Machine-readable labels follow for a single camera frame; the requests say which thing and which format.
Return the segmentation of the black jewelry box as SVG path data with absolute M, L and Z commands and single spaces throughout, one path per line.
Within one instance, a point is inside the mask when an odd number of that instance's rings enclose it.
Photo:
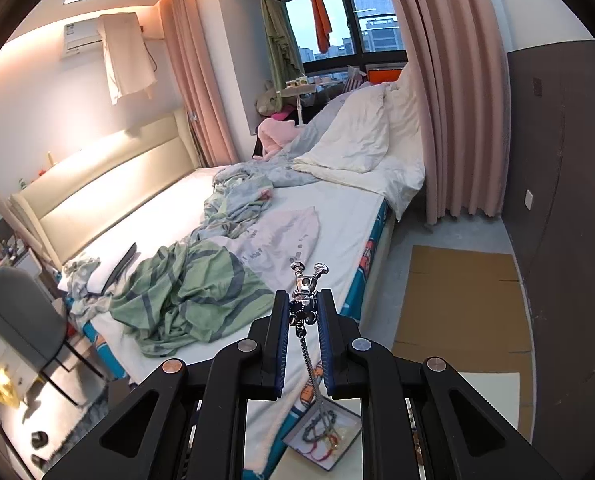
M 330 472 L 359 439 L 361 428 L 360 400 L 325 399 L 322 406 L 309 408 L 282 442 L 303 460 Z

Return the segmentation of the flat brown cardboard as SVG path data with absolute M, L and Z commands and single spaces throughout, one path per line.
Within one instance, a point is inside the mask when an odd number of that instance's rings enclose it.
M 533 341 L 511 255 L 412 248 L 393 353 L 417 362 L 440 356 L 531 436 Z

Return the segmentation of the green striped blanket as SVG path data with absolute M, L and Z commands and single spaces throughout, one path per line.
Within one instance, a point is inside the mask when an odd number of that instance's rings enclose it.
M 235 254 L 209 240 L 177 242 L 138 264 L 109 311 L 147 358 L 222 339 L 273 305 L 274 293 Z

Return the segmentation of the bed with white sheet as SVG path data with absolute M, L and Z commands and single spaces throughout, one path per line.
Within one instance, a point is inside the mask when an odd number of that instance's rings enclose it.
M 413 103 L 366 88 L 330 102 L 273 157 L 199 168 L 168 115 L 111 134 L 11 195 L 61 274 L 73 324 L 133 382 L 211 359 L 294 286 L 292 264 L 360 318 L 375 243 L 425 168 Z

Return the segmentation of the pale pink printed cloth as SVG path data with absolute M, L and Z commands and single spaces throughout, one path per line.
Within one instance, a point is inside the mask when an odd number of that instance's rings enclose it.
M 291 264 L 307 263 L 318 242 L 320 221 L 314 206 L 263 214 L 238 237 L 214 236 L 272 291 L 288 290 L 294 282 Z

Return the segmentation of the grey chair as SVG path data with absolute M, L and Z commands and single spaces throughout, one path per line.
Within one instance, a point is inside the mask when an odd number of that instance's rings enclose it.
M 66 308 L 55 307 L 28 272 L 0 267 L 0 338 L 48 384 L 46 368 L 68 349 L 94 374 L 96 369 L 70 344 Z

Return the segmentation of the pink plush toy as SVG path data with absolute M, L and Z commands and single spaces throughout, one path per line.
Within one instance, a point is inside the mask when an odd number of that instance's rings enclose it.
M 301 132 L 302 128 L 297 126 L 293 119 L 286 122 L 271 117 L 264 119 L 258 126 L 258 133 L 256 133 L 258 144 L 256 144 L 253 158 L 256 160 L 271 159 Z

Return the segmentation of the white duvet pile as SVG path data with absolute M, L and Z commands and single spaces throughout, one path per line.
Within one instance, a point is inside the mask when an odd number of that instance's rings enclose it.
M 314 148 L 293 159 L 292 168 L 379 194 L 401 219 L 425 180 L 412 65 L 395 81 L 352 92 Z

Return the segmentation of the white hanging shirt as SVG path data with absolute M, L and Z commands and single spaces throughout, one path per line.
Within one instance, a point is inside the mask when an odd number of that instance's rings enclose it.
M 97 29 L 104 49 L 104 68 L 111 103 L 156 83 L 150 54 L 136 13 L 101 14 Z

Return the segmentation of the green hanging garment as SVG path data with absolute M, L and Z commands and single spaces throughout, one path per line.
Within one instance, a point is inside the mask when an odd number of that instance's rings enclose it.
M 279 92 L 287 81 L 301 77 L 304 67 L 286 6 L 279 0 L 261 0 L 261 12 L 270 73 L 274 87 Z

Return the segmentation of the pink curtain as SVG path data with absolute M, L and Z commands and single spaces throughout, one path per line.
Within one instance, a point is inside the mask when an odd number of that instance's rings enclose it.
M 204 36 L 197 0 L 160 0 L 163 34 L 191 129 L 211 166 L 238 160 Z
M 418 102 L 427 221 L 496 217 L 508 177 L 508 58 L 491 0 L 392 0 Z

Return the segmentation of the pink curtain left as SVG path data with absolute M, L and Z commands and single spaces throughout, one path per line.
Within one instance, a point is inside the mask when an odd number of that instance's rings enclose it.
M 163 34 L 191 129 L 211 166 L 238 160 L 204 36 L 197 0 L 160 0 Z

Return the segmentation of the orange hanging garment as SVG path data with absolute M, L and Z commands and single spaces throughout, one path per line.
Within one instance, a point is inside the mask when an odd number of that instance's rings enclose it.
M 326 54 L 330 48 L 330 34 L 332 32 L 329 15 L 323 0 L 311 0 L 311 8 L 314 14 L 318 49 L 321 54 Z

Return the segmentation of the white wall socket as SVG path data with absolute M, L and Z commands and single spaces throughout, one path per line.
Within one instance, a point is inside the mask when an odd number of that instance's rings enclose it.
M 533 206 L 534 195 L 530 190 L 525 191 L 524 206 L 527 210 L 531 210 Z

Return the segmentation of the white wall air conditioner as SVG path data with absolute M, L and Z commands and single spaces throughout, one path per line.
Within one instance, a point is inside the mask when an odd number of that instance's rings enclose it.
M 62 57 L 106 48 L 111 53 L 134 47 L 142 39 L 144 28 L 136 13 L 100 14 L 96 18 L 66 24 L 63 27 Z

